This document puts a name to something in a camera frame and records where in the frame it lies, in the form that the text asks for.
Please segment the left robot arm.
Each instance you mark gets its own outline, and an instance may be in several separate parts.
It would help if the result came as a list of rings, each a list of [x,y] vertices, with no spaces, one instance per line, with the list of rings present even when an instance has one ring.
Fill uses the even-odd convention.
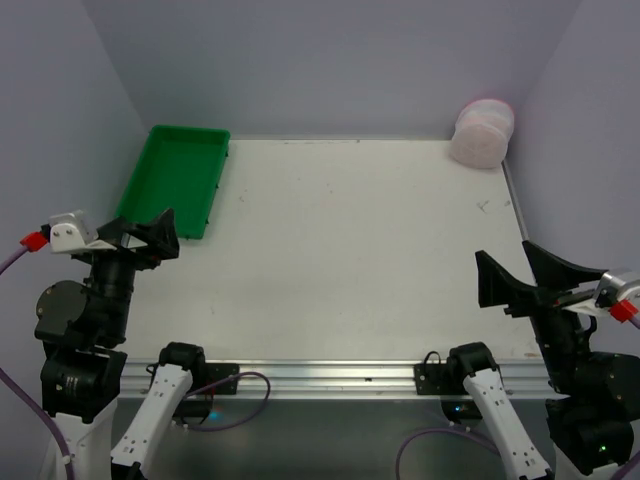
[[[146,479],[163,435],[185,395],[207,377],[201,347],[171,342],[152,369],[146,397],[118,442],[112,426],[127,355],[119,351],[137,272],[178,257],[175,214],[147,223],[118,217],[90,229],[80,211],[56,215],[41,233],[56,254],[86,263],[81,282],[48,287],[36,304],[35,337],[46,360],[42,410],[59,443],[59,479]]]

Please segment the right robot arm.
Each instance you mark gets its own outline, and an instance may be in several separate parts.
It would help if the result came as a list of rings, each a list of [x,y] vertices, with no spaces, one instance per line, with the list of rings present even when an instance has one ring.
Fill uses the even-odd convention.
[[[471,395],[509,479],[621,479],[639,463],[633,422],[639,418],[639,359],[594,351],[597,320],[639,323],[639,275],[587,268],[531,241],[522,244],[534,284],[516,279],[485,251],[475,254],[480,307],[528,318],[551,389],[546,422],[555,451],[549,465],[531,442],[506,394],[488,347],[453,348],[446,378]]]

